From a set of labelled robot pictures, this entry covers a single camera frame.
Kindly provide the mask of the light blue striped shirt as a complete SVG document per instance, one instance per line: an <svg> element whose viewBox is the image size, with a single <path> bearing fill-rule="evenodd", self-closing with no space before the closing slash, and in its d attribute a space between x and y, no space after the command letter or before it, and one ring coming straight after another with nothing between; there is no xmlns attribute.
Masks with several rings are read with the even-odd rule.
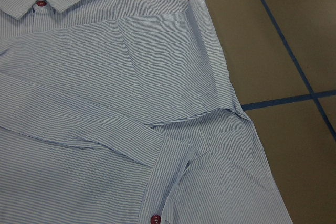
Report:
<svg viewBox="0 0 336 224"><path fill-rule="evenodd" d="M1 223L291 223L205 0L1 0Z"/></svg>

